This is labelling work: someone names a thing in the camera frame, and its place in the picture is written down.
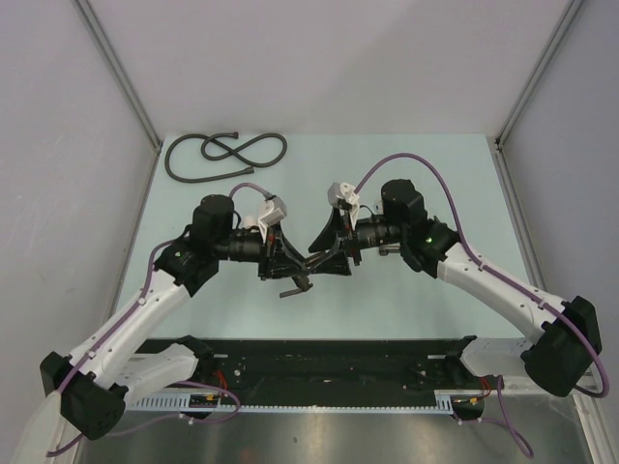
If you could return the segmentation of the brushed steel water faucet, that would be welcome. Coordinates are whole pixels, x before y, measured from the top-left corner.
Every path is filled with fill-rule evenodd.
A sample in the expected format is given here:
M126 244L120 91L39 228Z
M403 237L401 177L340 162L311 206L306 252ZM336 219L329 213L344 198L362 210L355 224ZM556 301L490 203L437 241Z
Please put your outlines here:
M319 251L307 257L300 265L301 270L291 276L295 287L280 293L280 298L288 298L308 292L313 283L310 281L311 275L327 274L333 264L328 264L335 255L330 251Z

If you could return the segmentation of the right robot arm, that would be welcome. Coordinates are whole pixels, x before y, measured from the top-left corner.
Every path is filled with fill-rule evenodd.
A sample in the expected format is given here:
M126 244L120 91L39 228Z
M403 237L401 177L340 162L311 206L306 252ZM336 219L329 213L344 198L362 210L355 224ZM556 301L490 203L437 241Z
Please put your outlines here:
M334 183L331 216L309 246L318 274L348 276L364 249L398 246L414 272L465 291L493 309L521 333L516 338L468 336L446 363L448 380L468 388L480 377L528 377L538 387L565 397L602 351L596 310L587 300L568 302L494 268L446 223L428 216L424 197L409 180L387 182L382 211L359 218L352 185Z

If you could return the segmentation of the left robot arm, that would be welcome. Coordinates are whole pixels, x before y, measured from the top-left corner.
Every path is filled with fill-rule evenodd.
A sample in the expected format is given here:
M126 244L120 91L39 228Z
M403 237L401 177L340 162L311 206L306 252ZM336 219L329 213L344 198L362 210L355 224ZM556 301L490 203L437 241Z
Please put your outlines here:
M330 232L318 237L311 255L288 242L280 223L285 205L266 197L258 220L235 225L231 195L201 199L181 235L156 246L143 285L133 300L67 355L49 353L40 364L45 394L59 396L60 416L80 436L98 440L136 400L163 387L188 381L200 387L214 374L208 351L184 337L145 362L127 378L121 373L153 330L214 277L222 261L254 263L262 280L290 278L299 293L310 290L310 276L349 276L343 240Z

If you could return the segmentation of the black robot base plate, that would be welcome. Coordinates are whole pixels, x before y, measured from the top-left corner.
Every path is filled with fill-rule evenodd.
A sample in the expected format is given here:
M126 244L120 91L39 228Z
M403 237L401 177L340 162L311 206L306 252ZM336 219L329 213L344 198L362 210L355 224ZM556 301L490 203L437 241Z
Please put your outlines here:
M195 339L191 380L246 405L428 405L440 391L484 396L497 385L460 361L471 337L429 340Z

